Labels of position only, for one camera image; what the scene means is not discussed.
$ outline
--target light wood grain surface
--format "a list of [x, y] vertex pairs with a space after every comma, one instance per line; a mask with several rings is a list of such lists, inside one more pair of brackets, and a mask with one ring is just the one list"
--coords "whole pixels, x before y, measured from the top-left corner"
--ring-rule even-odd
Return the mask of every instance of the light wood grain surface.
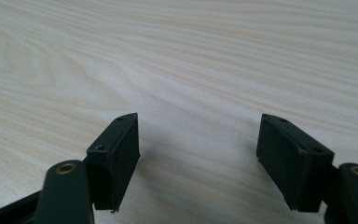
[[97, 223], [324, 223], [255, 147], [270, 113], [358, 163], [358, 1], [0, 1], [0, 207], [130, 112], [142, 158]]

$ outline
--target wood grain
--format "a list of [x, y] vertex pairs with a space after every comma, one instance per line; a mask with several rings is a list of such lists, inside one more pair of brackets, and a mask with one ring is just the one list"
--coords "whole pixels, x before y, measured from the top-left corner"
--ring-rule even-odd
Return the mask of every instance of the wood grain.
[[0, 0], [0, 207], [130, 112], [142, 158], [96, 223], [324, 223], [288, 209], [258, 126], [358, 163], [358, 1]]

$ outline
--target black bracket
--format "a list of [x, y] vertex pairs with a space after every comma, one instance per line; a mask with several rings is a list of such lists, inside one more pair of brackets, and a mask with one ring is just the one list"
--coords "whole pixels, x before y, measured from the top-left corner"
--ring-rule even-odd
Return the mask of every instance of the black bracket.
[[38, 191], [0, 209], [0, 223], [93, 223], [97, 210], [118, 208], [140, 157], [138, 116], [119, 117], [87, 149], [84, 161], [48, 169]]
[[334, 152], [290, 121], [264, 114], [256, 155], [292, 210], [328, 208], [328, 224], [358, 224], [358, 164], [332, 165]]

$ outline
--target table surface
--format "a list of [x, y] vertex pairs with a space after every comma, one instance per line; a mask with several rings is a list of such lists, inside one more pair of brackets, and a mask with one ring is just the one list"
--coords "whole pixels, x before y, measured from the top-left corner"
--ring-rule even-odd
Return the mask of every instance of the table surface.
[[255, 148], [268, 113], [358, 163], [358, 1], [0, 0], [0, 207], [132, 112], [142, 157], [96, 223], [324, 223]]

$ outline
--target wooden table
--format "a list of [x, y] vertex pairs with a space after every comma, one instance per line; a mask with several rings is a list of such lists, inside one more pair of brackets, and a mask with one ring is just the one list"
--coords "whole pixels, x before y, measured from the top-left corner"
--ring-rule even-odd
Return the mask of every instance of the wooden table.
[[96, 223], [324, 223], [255, 148], [269, 113], [358, 163], [358, 1], [0, 0], [0, 207], [131, 112], [142, 157]]

